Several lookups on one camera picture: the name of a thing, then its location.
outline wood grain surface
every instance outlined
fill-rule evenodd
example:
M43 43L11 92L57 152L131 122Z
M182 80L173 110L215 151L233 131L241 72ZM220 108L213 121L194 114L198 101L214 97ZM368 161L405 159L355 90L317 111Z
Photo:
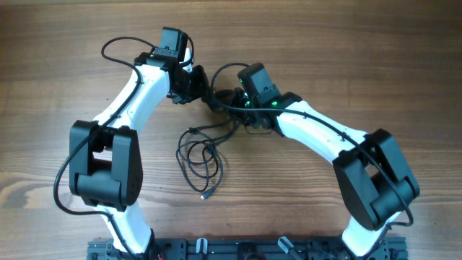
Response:
M193 38L209 78L223 64L260 61L282 92L347 126L391 132L421 189L415 225L391 233L407 237L411 259L460 259L461 10L459 1L399 0L0 7L0 259L83 259L87 241L110 236L100 217L57 209L52 184L71 125L103 111L131 73L103 59L102 45L121 35L156 44L165 25ZM108 54L132 61L146 50L123 41ZM236 73L224 71L217 87L237 87ZM349 213L332 167L276 134L240 129L221 145L225 178L200 200L176 144L187 127L222 120L201 101L165 99L141 133L139 201L158 238L340 234ZM64 203L86 209L68 183L66 172Z

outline white arm segment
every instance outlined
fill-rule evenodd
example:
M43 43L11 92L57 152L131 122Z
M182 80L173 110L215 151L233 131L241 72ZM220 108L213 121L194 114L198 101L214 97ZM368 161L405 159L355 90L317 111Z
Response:
M191 52L189 48L187 48L185 61L189 60L189 57L191 57ZM138 134L140 134L154 109L169 93L170 80L168 72L161 70L159 67L141 65L136 68L143 76L142 84L135 96L132 97L130 103L128 103L119 114L119 117L108 126L113 128L128 126L130 129L134 129L138 132ZM192 72L192 65L190 64L183 69L187 72ZM133 71L130 80L122 89L121 93L115 98L109 107L106 108L106 110L97 115L93 120L98 121L100 125L106 122L133 91L137 80L138 77L136 72ZM143 213L141 212L138 201L136 201L133 205L128 206L124 212L118 212L117 209L113 207L107 207L101 204L93 207L93 209L104 211L114 216L115 223L117 224L123 239L126 241L127 246L135 254L144 253L146 251L151 238L151 228L143 218ZM113 245L118 250L126 252L126 249L122 246L107 217L103 216L103 219L114 238Z
M361 144L365 140L364 135L367 134L365 131L351 129L335 122L312 109L306 101L293 103L286 109L306 112L312 116L316 116L338 130L345 132L358 144ZM279 128L286 137L302 142L330 163L339 156L340 151L349 151L354 148L352 143L343 140L341 136L327 126L313 119L303 118L303 116L293 113L282 113L277 117L277 121ZM400 212L397 212L391 216L386 223L393 221L398 217L399 213ZM385 226L377 231L370 231L362 227L358 221L352 217L348 227L343 232L342 240L353 254L356 256L364 256L374 246L374 242L378 239L383 228L385 228Z
M393 214L385 223L388 224L394 221L399 213L401 212ZM355 256L364 256L374 246L384 228L385 225L377 231L367 230L352 217L349 220L348 227L345 228L341 235L341 239Z
M359 144L364 141L364 135L367 134L365 131L343 126L320 114L318 111L312 109L306 101L295 102L286 109L306 112L320 118L338 130L345 132ZM286 137L302 142L330 163L339 156L340 151L350 151L354 148L353 144L343 139L327 126L313 119L303 118L303 116L293 113L282 113L277 117L277 121L279 128Z
M117 224L123 239L125 239L128 247L135 254L144 253L146 251L146 247L149 245L149 239L151 238L151 228L143 218L143 212L141 212L138 201L135 201L133 205L128 206L124 212L118 212L117 209L113 207L106 207L102 205L97 205L93 208L95 210L107 212L114 216L114 221ZM103 216L103 219L109 228L110 234L114 238L114 247L120 251L126 252L107 217Z
M111 122L109 127L118 129L121 126L128 126L130 129L137 130L138 134L140 134L152 111L170 91L170 81L168 72L161 70L159 67L141 65L136 68L143 76L142 84L130 103L119 114L119 118ZM130 80L121 93L93 121L98 121L100 125L106 122L133 91L137 80L136 72L133 71Z

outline wooden tabletop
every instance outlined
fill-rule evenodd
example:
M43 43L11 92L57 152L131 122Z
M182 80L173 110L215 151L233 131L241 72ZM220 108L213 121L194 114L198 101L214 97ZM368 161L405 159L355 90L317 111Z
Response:
M0 6L0 259L83 259L87 241L109 237L98 216L53 202L69 129L112 102L131 71L103 59L121 35L157 44L163 26L194 40L211 79L223 64L261 62L282 92L334 120L392 133L416 176L411 259L462 253L462 12L457 1L174 1ZM114 43L132 61L146 45ZM217 80L239 86L238 69ZM175 159L189 126L225 120L197 100L164 99L141 133L144 217L158 238L338 235L349 213L331 165L277 134L240 129L219 146L225 177L206 201ZM225 133L229 128L210 131ZM86 206L61 183L66 206Z

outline black cable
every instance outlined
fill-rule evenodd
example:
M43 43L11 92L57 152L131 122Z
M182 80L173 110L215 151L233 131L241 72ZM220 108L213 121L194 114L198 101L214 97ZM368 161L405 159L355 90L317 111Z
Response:
M139 72L139 70L132 64L128 63L128 62L125 62L125 61L121 61L121 60L118 60L116 58L111 58L109 56L106 56L105 53L104 53L104 50L106 49L106 47L108 47L111 43L117 41L117 40L137 40L137 41L140 41L142 43L146 43L147 45L155 48L155 46L145 40L142 40L142 39L139 39L139 38L135 38L135 37L118 37L118 38L114 38L112 40L109 40L102 48L101 48L101 55L103 56L103 58L107 59L107 60L110 60L110 61L114 61L114 62L117 62L117 63L120 63L120 64L123 64L123 65L126 65L130 68L132 68L135 72L136 72L136 75L138 77L138 80L136 81L136 85L135 85L135 88L133 89L133 91L130 93L130 95L125 99L125 101L122 103L122 105L110 116L110 118L105 122L103 123L101 126L99 126L96 130L94 130L93 132L91 132L87 137L85 137L73 150L72 152L69 153L69 156L64 160L63 162L63 165L59 168L59 171L58 173L56 174L56 179L55 179L55 183L53 185L53 198L54 198L54 201L56 203L56 206L58 206L59 209L61 209L62 211L64 211L65 213L68 213L68 214L71 214L71 215L78 215L78 216L82 216L82 215L103 215L105 217L107 217L107 219L109 220L109 222L111 223L111 225L113 226L113 229L115 231L115 234L117 235L117 238L119 239L119 241L121 242L122 246L125 248L125 250L127 251L127 253L130 255L130 257L135 260L137 259L138 257L135 255L135 253L128 247L128 245L126 244L126 241L123 239L123 236L120 232L120 230L118 229L118 226L116 224L116 221L114 220L112 214L109 214L107 212L103 212L103 211L83 211L83 212L77 212L77 211L74 211L74 210L71 210L69 208L67 208L66 206L64 206L60 199L59 199L59 193L58 193L58 189L59 189L59 183L61 181L61 177L65 171L65 169L67 168L67 165L69 165L69 163L71 162L72 158L75 157L75 155L80 151L80 149L86 145L86 143L88 143L90 140L92 140L93 138L95 138L106 126L108 126L112 121L114 121L114 119L116 119L118 117L118 114L127 106L127 104L130 102L130 100L133 98L133 96L135 96L136 94L136 91L138 91L139 89L139 86L141 85L141 81L143 80L143 77L141 75L141 73Z
M207 134L204 134L203 132L201 132L201 130L206 130L206 129L213 129L213 128L217 128L217 127L220 127L220 126L224 126L226 124L229 124L233 122L233 127L232 127L232 130L230 132L228 132L227 134L223 135L223 136L219 136L219 137L216 137L216 138L211 138L210 136L208 136ZM176 150L176 153L175 153L175 156L176 156L176 160L178 162L178 165L180 166L180 169L181 169L181 172L183 173L183 177L185 178L186 180L186 183L194 190L194 191L197 191L197 192L201 192L203 193L202 195L202 199L207 199L210 195L212 195L212 193L215 191L215 189L220 185L220 183L222 182L222 178L223 178L223 175L225 173L225 170L224 170L224 167L223 167L223 162L222 162L222 159L221 157L219 156L218 154L218 151L217 151L217 146L223 142L226 142L229 138L232 137L232 135L234 135L234 133L237 131L237 129L239 128L239 125L240 123L233 119L233 118L230 118L229 120L226 120L222 123L218 123L218 124L215 124L215 125L211 125L211 126L200 126L200 127L196 127L196 128L188 128L181 136L180 136L180 139L178 140L178 148ZM194 140L194 141L189 141L189 142L186 142L184 144L181 144L181 142L183 141L183 137L186 135L186 134L198 134L200 136L202 136L204 139L202 140ZM191 150L198 144L203 144L204 145L204 148L202 149L202 159L203 161L201 162L194 162L190 156L191 156ZM190 145L189 149L188 149L188 152L187 152L187 155L184 156L183 153L181 152L181 149L183 147L186 147ZM205 152L208 152L210 154L210 157L207 159L206 158L206 155L205 155ZM181 163L181 160L180 160L180 157L182 160L186 161L187 164L188 164L188 167L190 169L190 171L197 177L199 178L203 178L206 180L206 183L205 183L205 186L201 189L195 187L189 177L188 177L188 174L186 172L186 169L185 167L183 166L183 164ZM208 163L210 161L214 161L215 162L215 165L216 165L216 169L215 169L215 172L213 174L209 174L209 166L208 166ZM201 175L199 173L197 173L194 169L193 169L193 165L204 165L205 167L205 172L206 172L206 175ZM218 173L218 170L220 171L220 174L219 174L219 179L217 181L217 183L212 187L210 188L209 190L207 190L207 188L209 187L209 180L213 177L215 177L215 175Z
M300 115L300 116L303 116L304 118L310 118L310 119L313 119L314 121L317 121L318 123L321 123L323 124L324 126L328 127L330 130L334 131L336 134L338 134L339 136L341 136L343 139L347 140L348 142L352 143L366 158L367 160L369 160L370 163L372 163L377 169L378 171L380 172L380 174L382 175L382 177L385 179L385 181L388 183L388 185L391 187L391 189L393 190L394 194L398 197L398 200L400 201L401 203L401 206L404 208L404 211L406 211L406 214L409 218L409 221L408 222L390 222L388 223L387 225L385 225L385 228L383 229L383 232L381 233L381 235L379 236L379 239L376 240L375 244L379 244L379 242L382 240L382 237L385 235L385 233L391 229L391 226L393 225L400 225L400 226L404 226L404 227L408 227L408 226L411 226L412 224L414 224L414 216L412 215L412 212L411 210L409 209L409 205L404 201L404 198L402 197L402 195L399 193L398 189L396 188L395 184L393 183L393 181L390 179L390 177L388 177L388 175L385 173L385 171L381 168L381 166L374 160L374 158L368 153L366 152L356 141L354 141L350 136L348 136L346 133L338 130L336 127L332 126L331 124L325 122L324 120L320 119L320 118L317 118L315 116L312 116L306 112L300 112L300 111L297 111L297 110L290 110L290 109L279 109L279 108L236 108L236 107L232 107L230 105L225 105L223 103L221 103L218 99L216 99L215 95L214 95L214 82L215 82L215 79L217 78L218 74L223 70L223 69L226 69L228 67L231 67L231 66L244 66L244 67L248 67L247 64L244 64L244 63L230 63L230 64L226 64L224 66L222 66L221 68L219 68L217 70L217 72L215 72L214 76L212 77L212 81L211 81L211 84L210 84L210 90L209 90L209 95L211 96L211 102L213 104L216 104L216 105L219 105L229 111L240 111L240 112L268 112L268 113L293 113L293 114L297 114L297 115ZM370 252L367 253L367 255L370 255L371 253L373 253L373 250L370 250Z

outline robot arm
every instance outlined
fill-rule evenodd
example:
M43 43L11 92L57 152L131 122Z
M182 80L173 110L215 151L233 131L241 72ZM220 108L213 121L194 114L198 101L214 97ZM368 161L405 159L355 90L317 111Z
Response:
M135 96L117 119L86 144L70 163L71 192L82 197L85 204L95 210L110 213L126 244L135 254L148 254L154 243L153 232L144 221L136 201L143 178L138 133L164 97L172 98L175 104L189 103L197 98L210 101L204 69L201 66L193 68L191 64L181 66L181 61L190 58L189 50L186 49L187 39L184 32L164 28L160 46L154 49L154 53L142 53L134 61L143 77ZM245 93L243 90L235 92L230 106L247 108L255 98L260 108L299 111L320 118L374 154L407 204L419 195L417 182L388 132L380 129L368 134L348 128L315 111L293 93L280 95L262 64L249 66L238 76ZM130 95L137 80L133 73L120 95L93 122L77 121L73 125L71 150L95 131L98 124L102 125L111 117L113 111ZM369 162L357 148L324 124L289 112L234 113L234 116L241 118L244 124L257 126L261 122L267 129L296 139L334 166L346 208L352 214L342 239L354 255L365 255L373 247L385 224L403 210L380 175L369 177L365 171ZM103 149L113 151L111 162L93 157L93 152L101 152ZM125 251L113 226L108 221L106 223L113 234L114 246Z

